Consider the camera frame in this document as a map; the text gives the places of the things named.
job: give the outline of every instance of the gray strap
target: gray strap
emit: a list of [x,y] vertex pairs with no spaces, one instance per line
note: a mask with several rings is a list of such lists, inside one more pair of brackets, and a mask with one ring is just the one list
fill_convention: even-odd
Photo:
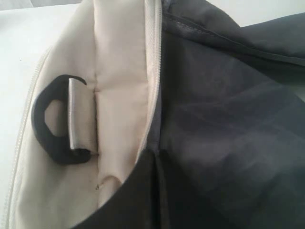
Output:
[[96,103],[94,92],[80,81],[69,79],[68,131],[71,149],[97,154]]

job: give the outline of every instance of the zipper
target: zipper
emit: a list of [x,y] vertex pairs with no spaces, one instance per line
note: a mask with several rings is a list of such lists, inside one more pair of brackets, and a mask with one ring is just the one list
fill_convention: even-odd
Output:
[[30,107],[31,107],[31,101],[32,101],[32,96],[33,92],[35,89],[36,81],[38,79],[38,76],[41,72],[42,66],[50,52],[50,48],[48,48],[40,57],[40,59],[37,62],[36,68],[34,70],[33,76],[31,78],[30,82],[30,88],[28,90],[27,98],[26,98],[26,103],[24,106],[23,114],[22,114],[22,120],[21,120],[21,126],[18,132],[18,137],[17,137],[17,143],[16,143],[16,148],[15,148],[15,155],[13,159],[13,168],[11,172],[11,178],[10,178],[10,184],[8,188],[8,193],[6,196],[6,200],[4,203],[4,209],[3,209],[3,215],[2,215],[2,221],[1,221],[1,228],[2,229],[8,229],[10,226],[10,209],[12,205],[12,199],[13,199],[13,190],[14,190],[14,183],[16,180],[16,172],[17,172],[17,167],[19,165],[19,158],[20,158],[20,148],[22,144],[22,137],[24,133],[24,128],[25,124],[30,112]]
[[145,148],[147,136],[153,121],[154,111],[156,109],[159,85],[160,85],[160,71],[161,71],[161,35],[162,35],[162,5],[161,0],[154,0],[155,9],[155,24],[154,24],[154,72],[157,74],[157,79],[153,88],[152,106],[148,109],[148,125],[140,143],[139,151],[136,157],[136,162],[139,159],[141,151]]

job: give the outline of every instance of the white table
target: white table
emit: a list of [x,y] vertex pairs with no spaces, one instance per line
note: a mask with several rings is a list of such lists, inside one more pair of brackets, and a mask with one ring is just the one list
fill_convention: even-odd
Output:
[[[305,12],[304,0],[209,0],[241,26]],[[31,77],[77,4],[0,11],[0,216]]]

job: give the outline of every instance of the stitching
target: stitching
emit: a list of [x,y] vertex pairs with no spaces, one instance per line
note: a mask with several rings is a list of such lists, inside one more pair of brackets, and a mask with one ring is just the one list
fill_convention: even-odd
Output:
[[294,57],[294,56],[280,55],[280,54],[277,54],[277,53],[265,52],[265,51],[262,51],[262,50],[259,50],[259,49],[251,48],[251,47],[248,47],[248,46],[246,46],[246,45],[244,45],[244,44],[241,44],[241,43],[239,43],[239,42],[233,41],[233,40],[231,40],[231,39],[229,39],[229,38],[227,38],[227,37],[221,36],[221,35],[219,35],[219,34],[215,34],[215,33],[212,32],[212,31],[208,31],[208,32],[207,32],[207,31],[203,31],[203,30],[194,28],[194,27],[192,27],[192,26],[186,25],[186,24],[184,24],[184,23],[182,23],[182,22],[180,22],[180,21],[177,21],[177,20],[175,20],[175,19],[169,18],[169,16],[167,16],[167,15],[164,15],[164,17],[166,17],[167,20],[169,20],[169,21],[172,21],[172,22],[174,22],[174,23],[180,24],[181,26],[186,27],[186,28],[188,28],[188,29],[191,29],[191,30],[193,30],[193,31],[195,31],[195,32],[197,32],[197,33],[210,35],[210,36],[215,37],[215,38],[225,39],[225,40],[227,40],[227,41],[229,41],[229,42],[232,42],[232,43],[234,43],[234,44],[236,44],[236,45],[242,46],[243,48],[246,48],[246,49],[251,50],[251,51],[260,52],[260,53],[264,53],[264,54],[271,55],[271,56],[275,56],[275,57],[284,57],[284,58],[290,58],[290,59],[299,60],[299,61],[304,61],[304,60],[305,60],[304,58],[299,58],[299,57]]

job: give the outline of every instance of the bag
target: bag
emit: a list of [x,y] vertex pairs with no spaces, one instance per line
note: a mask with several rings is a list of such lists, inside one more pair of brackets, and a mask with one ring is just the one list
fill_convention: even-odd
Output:
[[304,228],[304,20],[83,1],[33,81],[4,228]]

